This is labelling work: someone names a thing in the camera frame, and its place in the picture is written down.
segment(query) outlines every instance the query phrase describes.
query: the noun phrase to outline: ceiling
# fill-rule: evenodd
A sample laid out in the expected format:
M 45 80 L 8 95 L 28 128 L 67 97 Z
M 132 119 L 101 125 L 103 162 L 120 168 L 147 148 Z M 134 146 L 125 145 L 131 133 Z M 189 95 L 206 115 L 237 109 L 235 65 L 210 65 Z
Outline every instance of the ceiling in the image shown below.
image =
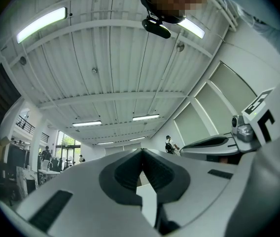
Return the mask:
M 67 19 L 17 44 L 21 29 L 60 7 Z M 167 25 L 170 39 L 149 34 L 145 17 L 140 0 L 15 0 L 0 19 L 4 67 L 54 127 L 83 143 L 151 137 L 197 83 L 229 25 L 211 3 L 188 13 L 203 39 L 176 25 Z M 132 121 L 147 114 L 160 117 Z M 72 126 L 92 120 L 102 125 Z

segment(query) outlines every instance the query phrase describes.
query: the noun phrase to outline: ceiling beam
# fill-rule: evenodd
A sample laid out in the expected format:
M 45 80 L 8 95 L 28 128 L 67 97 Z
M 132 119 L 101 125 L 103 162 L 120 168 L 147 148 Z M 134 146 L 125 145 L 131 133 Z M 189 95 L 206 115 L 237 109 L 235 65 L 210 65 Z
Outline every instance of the ceiling beam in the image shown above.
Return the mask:
M 136 125 L 144 125 L 144 123 L 164 123 L 166 120 L 165 118 L 155 118 L 151 120 L 140 120 L 140 121 L 133 121 L 133 122 L 127 122 L 127 123 L 119 123 L 119 124 L 107 124 L 107 125 L 93 125 L 93 126 L 85 126 L 85 127 L 75 127 L 75 128 L 68 128 L 66 129 L 66 133 L 80 133 L 80 132 L 86 132 L 86 131 L 101 131 L 101 130 L 108 130 L 108 129 L 116 129 L 116 128 L 124 128 L 124 127 L 131 127 Z
M 104 137 L 104 138 L 88 138 L 88 139 L 83 139 L 83 141 L 88 141 L 88 142 L 95 141 L 96 143 L 119 142 L 119 141 L 136 139 L 136 138 L 140 138 L 140 137 L 144 137 L 144 136 L 146 137 L 153 133 L 155 133 L 155 130 L 132 133 L 132 134 L 124 134 L 124 135 L 120 135 L 120 136 L 109 136 L 109 137 Z
M 126 19 L 103 19 L 103 20 L 87 21 L 87 22 L 83 22 L 83 23 L 74 24 L 74 25 L 71 25 L 71 26 L 68 26 L 68 27 L 64 27 L 62 29 L 59 29 L 59 30 L 56 30 L 56 31 L 52 32 L 51 34 L 48 34 L 47 36 L 39 39 L 38 41 L 36 41 L 32 45 L 28 46 L 26 48 L 26 52 L 30 53 L 31 51 L 33 51 L 37 47 L 55 39 L 55 38 L 58 38 L 62 35 L 65 35 L 65 34 L 69 34 L 69 33 L 75 32 L 75 31 L 80 31 L 80 30 L 83 30 L 83 29 L 89 29 L 89 28 L 95 28 L 95 27 L 106 27 L 106 26 L 115 26 L 115 27 L 124 26 L 124 27 L 130 27 L 130 28 L 143 29 L 141 21 L 126 20 Z M 171 32 L 171 37 L 176 39 L 177 36 L 178 36 L 178 33 L 175 33 L 173 31 L 170 31 L 170 32 Z M 204 55 L 206 55 L 208 57 L 212 57 L 212 55 L 207 50 L 205 50 L 204 48 L 202 48 L 201 46 L 199 46 L 195 42 L 187 39 L 186 37 L 182 36 L 180 38 L 180 40 L 185 42 L 186 44 L 192 46 L 193 48 L 199 50 Z M 23 52 L 19 53 L 17 55 L 17 57 L 15 57 L 15 59 L 9 64 L 9 66 L 12 68 L 20 60 L 20 58 L 23 55 L 25 55 Z
M 171 56 L 169 58 L 169 61 L 168 61 L 167 65 L 166 65 L 166 68 L 165 68 L 164 73 L 162 75 L 162 78 L 161 78 L 161 80 L 159 82 L 158 88 L 157 88 L 157 90 L 155 92 L 155 95 L 154 95 L 154 97 L 152 99 L 152 102 L 150 104 L 150 107 L 148 109 L 148 112 L 147 112 L 148 114 L 153 114 L 153 110 L 154 110 L 153 109 L 153 104 L 154 104 L 154 101 L 155 101 L 156 98 L 160 98 L 159 97 L 160 89 L 161 89 L 163 83 L 165 83 L 165 79 L 166 79 L 167 75 L 169 74 L 169 71 L 170 71 L 170 69 L 171 69 L 171 67 L 173 65 L 173 61 L 175 59 L 175 56 L 178 54 L 178 52 L 177 52 L 177 44 L 179 43 L 178 39 L 181 36 L 181 34 L 182 34 L 182 30 L 177 35 L 177 38 L 176 38 L 176 41 L 175 41 L 175 44 L 174 44 Z
M 57 106 L 67 106 L 73 104 L 82 103 L 95 103 L 103 101 L 114 101 L 114 100 L 128 100 L 128 99 L 152 99 L 155 92 L 122 92 L 122 93 L 107 93 L 107 94 L 93 94 L 78 97 L 69 97 L 59 100 L 54 100 Z M 156 98 L 185 98 L 186 96 L 181 92 L 159 92 Z M 46 102 L 39 104 L 37 107 L 45 110 L 56 107 L 52 102 Z

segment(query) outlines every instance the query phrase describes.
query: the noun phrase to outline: ceiling light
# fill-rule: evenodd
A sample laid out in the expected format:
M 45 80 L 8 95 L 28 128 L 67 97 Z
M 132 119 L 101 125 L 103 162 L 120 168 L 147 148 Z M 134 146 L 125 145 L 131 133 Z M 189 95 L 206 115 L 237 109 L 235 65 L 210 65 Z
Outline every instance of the ceiling light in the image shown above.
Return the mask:
M 178 25 L 182 26 L 183 28 L 186 28 L 187 30 L 191 31 L 192 33 L 196 34 L 199 38 L 203 38 L 205 35 L 205 31 L 195 25 L 193 22 L 189 21 L 187 18 L 185 18 L 183 21 L 178 23 Z
M 88 125 L 96 125 L 102 124 L 101 121 L 91 121 L 91 122 L 80 122 L 80 123 L 73 123 L 73 126 L 88 126 Z
M 58 20 L 64 19 L 67 17 L 67 9 L 65 7 L 54 10 L 41 18 L 38 18 L 36 21 L 32 22 L 30 25 L 25 27 L 22 31 L 20 31 L 17 36 L 17 43 L 21 43 L 28 36 L 37 32 L 41 28 L 50 25 Z
M 144 139 L 145 137 L 140 137 L 140 138 L 137 138 L 137 139 L 132 139 L 132 140 L 129 140 L 129 141 L 134 141 L 134 140 L 141 140 L 141 139 Z
M 106 144 L 113 144 L 113 142 L 102 142 L 102 143 L 97 143 L 97 145 L 106 145 Z
M 142 116 L 142 117 L 134 117 L 133 121 L 144 120 L 144 119 L 155 119 L 155 118 L 158 118 L 159 116 L 160 116 L 160 114 L 147 115 L 147 116 Z

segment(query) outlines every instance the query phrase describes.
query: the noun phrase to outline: desk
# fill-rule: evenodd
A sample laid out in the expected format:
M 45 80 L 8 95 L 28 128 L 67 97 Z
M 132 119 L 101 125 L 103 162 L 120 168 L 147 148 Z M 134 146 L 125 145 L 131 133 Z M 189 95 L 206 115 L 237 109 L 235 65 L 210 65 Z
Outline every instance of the desk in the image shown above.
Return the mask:
M 39 169 L 38 172 L 39 172 L 39 179 L 41 185 L 60 174 L 60 172 L 57 171 L 52 171 L 52 170 L 48 171 L 44 169 Z
M 21 199 L 24 199 L 29 195 L 27 180 L 34 180 L 35 188 L 38 189 L 37 172 L 22 167 L 16 167 L 16 182 Z

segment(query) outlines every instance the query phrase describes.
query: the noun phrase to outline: glass door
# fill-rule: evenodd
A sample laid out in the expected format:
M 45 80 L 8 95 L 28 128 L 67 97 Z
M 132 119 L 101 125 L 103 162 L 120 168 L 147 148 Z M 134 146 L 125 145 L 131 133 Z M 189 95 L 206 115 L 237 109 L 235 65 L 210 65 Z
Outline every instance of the glass door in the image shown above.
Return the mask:
M 63 148 L 62 149 L 62 169 L 65 167 L 73 166 L 74 149 L 73 148 Z
M 74 149 L 67 149 L 67 160 L 66 162 L 68 162 L 69 167 L 73 166 L 73 155 L 74 154 Z

